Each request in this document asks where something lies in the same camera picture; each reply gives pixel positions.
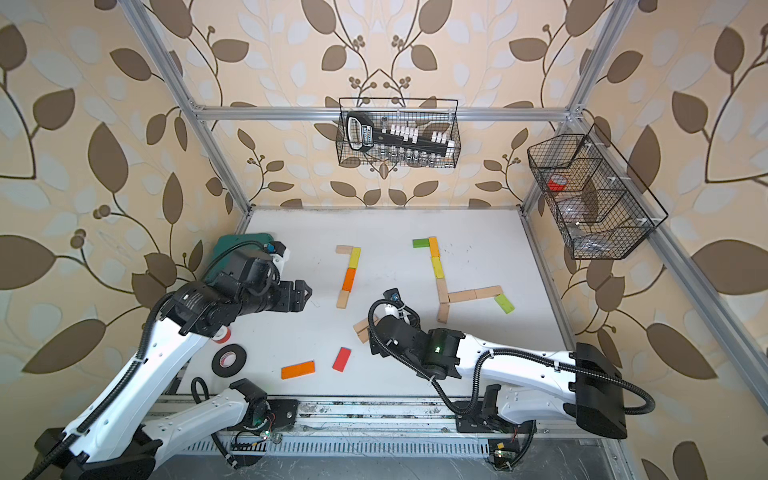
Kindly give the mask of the orange block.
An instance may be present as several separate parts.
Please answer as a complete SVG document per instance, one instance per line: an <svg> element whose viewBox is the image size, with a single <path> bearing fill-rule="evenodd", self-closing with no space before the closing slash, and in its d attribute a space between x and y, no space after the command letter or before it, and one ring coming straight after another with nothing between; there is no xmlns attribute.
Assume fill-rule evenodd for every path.
<svg viewBox="0 0 768 480"><path fill-rule="evenodd" d="M314 374L316 371L316 365L314 361L302 362L295 365L283 367L281 369L281 379L290 380L307 375Z"/></svg>
<svg viewBox="0 0 768 480"><path fill-rule="evenodd" d="M346 292L351 292L352 287L354 284L354 279L356 275L356 269L355 268L348 268L345 274L342 290Z"/></svg>

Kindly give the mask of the red block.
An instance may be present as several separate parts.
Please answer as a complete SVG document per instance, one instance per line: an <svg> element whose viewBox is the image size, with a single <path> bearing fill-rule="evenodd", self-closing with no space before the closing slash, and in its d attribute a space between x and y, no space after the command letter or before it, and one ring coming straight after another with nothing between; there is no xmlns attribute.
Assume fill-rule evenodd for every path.
<svg viewBox="0 0 768 480"><path fill-rule="evenodd" d="M351 353L352 351L349 348L342 347L334 360L332 369L337 372L344 372L351 357Z"/></svg>

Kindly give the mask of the yellow block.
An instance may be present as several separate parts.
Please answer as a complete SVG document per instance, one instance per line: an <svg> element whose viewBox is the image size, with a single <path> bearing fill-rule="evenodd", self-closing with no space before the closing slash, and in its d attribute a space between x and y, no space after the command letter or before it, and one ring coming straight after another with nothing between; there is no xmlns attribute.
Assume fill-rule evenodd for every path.
<svg viewBox="0 0 768 480"><path fill-rule="evenodd" d="M361 256L361 249L359 247L354 247L352 249L352 253L350 254L348 267L352 269L356 269L359 264L360 256Z"/></svg>
<svg viewBox="0 0 768 480"><path fill-rule="evenodd" d="M431 258L432 268L436 279L444 279L444 270L441 259L439 257Z"/></svg>

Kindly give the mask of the orange-yellow block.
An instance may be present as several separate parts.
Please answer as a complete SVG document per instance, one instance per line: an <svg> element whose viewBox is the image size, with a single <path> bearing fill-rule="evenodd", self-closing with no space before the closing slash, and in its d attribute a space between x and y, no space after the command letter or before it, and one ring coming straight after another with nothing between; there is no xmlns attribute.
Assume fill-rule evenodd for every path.
<svg viewBox="0 0 768 480"><path fill-rule="evenodd" d="M429 242L429 249L430 249L431 257L432 258L439 258L440 257L440 249L439 249L437 238L436 237L429 237L428 238L428 242Z"/></svg>

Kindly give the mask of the light green block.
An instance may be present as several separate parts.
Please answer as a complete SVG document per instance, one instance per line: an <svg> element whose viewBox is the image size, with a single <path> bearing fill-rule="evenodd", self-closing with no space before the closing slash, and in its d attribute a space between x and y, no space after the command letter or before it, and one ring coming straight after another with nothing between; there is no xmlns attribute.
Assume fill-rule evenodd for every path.
<svg viewBox="0 0 768 480"><path fill-rule="evenodd" d="M496 295L494 300L505 314L510 314L515 310L513 303L504 294Z"/></svg>

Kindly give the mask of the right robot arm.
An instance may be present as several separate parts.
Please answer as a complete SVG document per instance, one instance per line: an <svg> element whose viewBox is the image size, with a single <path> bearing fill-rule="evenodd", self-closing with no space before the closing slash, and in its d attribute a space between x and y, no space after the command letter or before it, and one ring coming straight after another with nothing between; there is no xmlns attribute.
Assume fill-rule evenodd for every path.
<svg viewBox="0 0 768 480"><path fill-rule="evenodd" d="M542 351L493 343L447 328L424 331L397 289L368 309L370 351L426 381L456 416L475 411L508 424L573 421L590 434L623 440L630 416L655 410L653 396L623 379L596 347Z"/></svg>

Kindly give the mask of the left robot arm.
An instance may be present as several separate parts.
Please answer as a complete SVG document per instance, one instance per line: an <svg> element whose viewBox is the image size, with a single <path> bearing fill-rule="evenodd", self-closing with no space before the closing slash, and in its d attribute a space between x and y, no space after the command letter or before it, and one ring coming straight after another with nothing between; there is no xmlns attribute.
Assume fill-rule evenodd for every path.
<svg viewBox="0 0 768 480"><path fill-rule="evenodd" d="M147 479L205 436L267 421L268 395L247 379L163 420L145 416L180 369L238 317L304 309L312 290L303 280L282 279L288 257L279 241L246 239L216 256L202 280L164 294L148 314L137 352L108 387L66 427L36 440L40 457L27 478L57 468L62 479Z"/></svg>

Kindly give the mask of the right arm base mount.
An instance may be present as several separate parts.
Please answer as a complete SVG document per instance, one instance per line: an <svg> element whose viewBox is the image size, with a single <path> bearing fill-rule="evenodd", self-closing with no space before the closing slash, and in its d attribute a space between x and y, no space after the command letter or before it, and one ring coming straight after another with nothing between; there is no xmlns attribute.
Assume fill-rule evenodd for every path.
<svg viewBox="0 0 768 480"><path fill-rule="evenodd" d="M478 402L469 413L457 415L455 426L457 432L462 434L498 433L512 435L517 433L527 435L530 432L537 431L533 421L527 421L522 424L509 422L497 414L495 407L484 408L482 402Z"/></svg>

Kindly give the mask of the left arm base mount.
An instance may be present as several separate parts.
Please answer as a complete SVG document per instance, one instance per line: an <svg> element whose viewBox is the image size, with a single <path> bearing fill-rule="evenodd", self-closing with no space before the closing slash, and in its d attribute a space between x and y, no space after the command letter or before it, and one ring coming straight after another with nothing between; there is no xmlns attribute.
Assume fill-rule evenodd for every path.
<svg viewBox="0 0 768 480"><path fill-rule="evenodd" d="M227 427L226 432L262 432L274 429L287 429L295 425L298 419L299 401L270 397L249 405L242 420Z"/></svg>

